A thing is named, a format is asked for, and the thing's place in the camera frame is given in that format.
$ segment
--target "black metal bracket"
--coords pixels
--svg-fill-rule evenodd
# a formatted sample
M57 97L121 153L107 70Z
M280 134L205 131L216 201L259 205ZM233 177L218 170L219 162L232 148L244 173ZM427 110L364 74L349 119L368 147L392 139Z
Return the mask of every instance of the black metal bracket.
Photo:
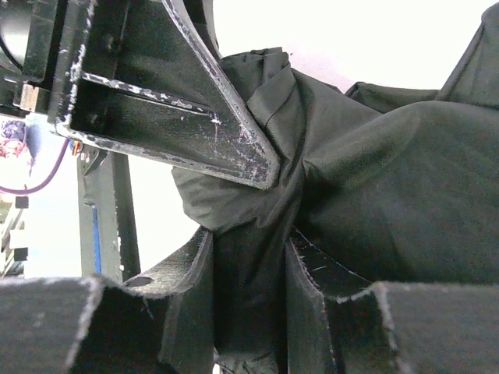
M37 0L9 105L97 148L269 189L278 155L218 64L212 7Z

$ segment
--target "dark green cloth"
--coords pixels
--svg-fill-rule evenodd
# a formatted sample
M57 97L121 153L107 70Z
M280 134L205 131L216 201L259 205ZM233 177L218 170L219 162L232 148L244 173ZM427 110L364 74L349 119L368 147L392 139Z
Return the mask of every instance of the dark green cloth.
M442 90L358 83L343 94L292 69L278 48L221 66L278 150L281 174L259 191L173 171L186 214L216 233L220 362L251 366L272 352L285 366L293 225L372 281L499 282L498 5Z

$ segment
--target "bolt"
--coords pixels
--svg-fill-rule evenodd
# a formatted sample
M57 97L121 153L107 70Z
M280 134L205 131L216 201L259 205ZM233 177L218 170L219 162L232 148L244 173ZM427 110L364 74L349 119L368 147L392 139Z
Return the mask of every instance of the bolt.
M96 133L102 133L104 131L104 122L97 113L90 113L87 116L87 121L90 125L90 131Z
M114 37L111 34L106 34L104 36L104 48L107 52L116 55L121 50L121 43L117 37Z

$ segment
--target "metal beam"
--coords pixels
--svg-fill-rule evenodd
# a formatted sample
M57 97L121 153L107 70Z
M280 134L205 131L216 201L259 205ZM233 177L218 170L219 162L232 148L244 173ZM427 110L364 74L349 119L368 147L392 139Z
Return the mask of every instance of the metal beam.
M77 164L82 273L122 283L140 273L128 157L85 146Z

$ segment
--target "blue object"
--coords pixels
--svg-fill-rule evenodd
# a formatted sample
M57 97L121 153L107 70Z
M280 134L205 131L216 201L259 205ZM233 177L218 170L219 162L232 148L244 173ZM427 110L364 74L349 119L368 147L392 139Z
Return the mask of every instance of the blue object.
M95 270L97 274L102 273L101 264L101 236L99 235L99 220L97 215L97 207L92 207L92 224L94 226L94 251L95 251Z

